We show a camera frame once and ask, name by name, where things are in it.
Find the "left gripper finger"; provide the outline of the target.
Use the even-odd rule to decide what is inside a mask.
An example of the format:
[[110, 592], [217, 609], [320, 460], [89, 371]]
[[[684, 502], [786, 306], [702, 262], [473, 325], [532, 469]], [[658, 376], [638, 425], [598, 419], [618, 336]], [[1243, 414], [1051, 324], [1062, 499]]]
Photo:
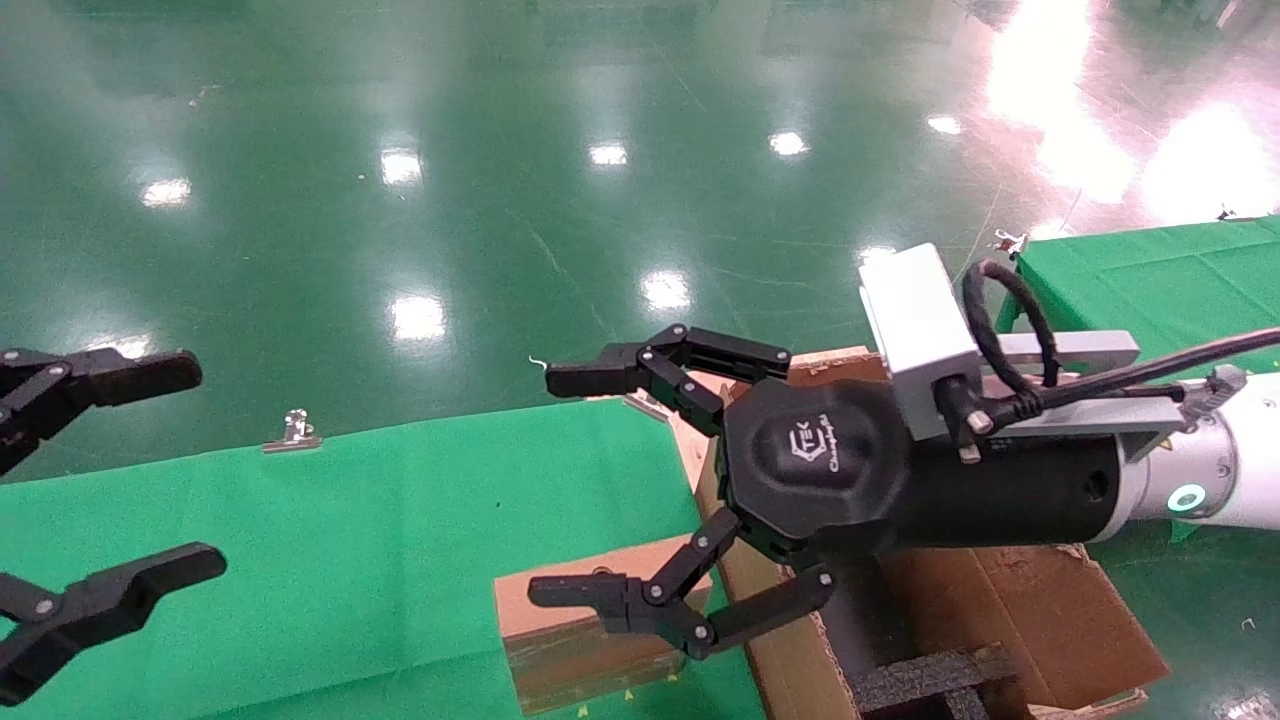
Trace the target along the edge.
[[202, 380], [198, 359], [186, 350], [131, 359], [116, 348], [63, 355], [4, 348], [1, 474], [92, 407], [174, 395]]
[[219, 578], [224, 553], [201, 542], [96, 571], [54, 592], [1, 574], [1, 702], [24, 703], [77, 655], [138, 632], [165, 596]]

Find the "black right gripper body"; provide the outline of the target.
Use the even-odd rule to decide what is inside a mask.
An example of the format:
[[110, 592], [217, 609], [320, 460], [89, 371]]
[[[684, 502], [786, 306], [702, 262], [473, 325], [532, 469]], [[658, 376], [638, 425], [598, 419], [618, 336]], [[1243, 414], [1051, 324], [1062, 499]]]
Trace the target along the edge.
[[719, 496], [739, 538], [805, 568], [835, 555], [905, 548], [1079, 544], [1117, 507], [1110, 437], [1001, 439], [964, 462], [916, 441], [890, 388], [867, 380], [763, 380], [730, 402]]

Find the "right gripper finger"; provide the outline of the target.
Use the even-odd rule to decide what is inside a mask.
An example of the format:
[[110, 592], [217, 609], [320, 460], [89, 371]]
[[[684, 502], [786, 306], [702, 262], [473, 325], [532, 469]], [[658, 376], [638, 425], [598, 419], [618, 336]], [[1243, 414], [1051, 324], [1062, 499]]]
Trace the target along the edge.
[[815, 564], [712, 615], [696, 611], [689, 593], [741, 533], [742, 518], [719, 509], [648, 580], [613, 571], [534, 577], [527, 597], [541, 609], [590, 609], [611, 634], [657, 635], [694, 660], [744, 646], [826, 605], [836, 578]]
[[724, 401], [689, 373], [754, 386], [787, 377], [782, 347], [698, 327], [673, 324], [649, 340], [609, 343], [588, 363], [550, 363], [547, 391], [557, 398], [622, 396], [643, 391], [705, 437], [723, 432]]

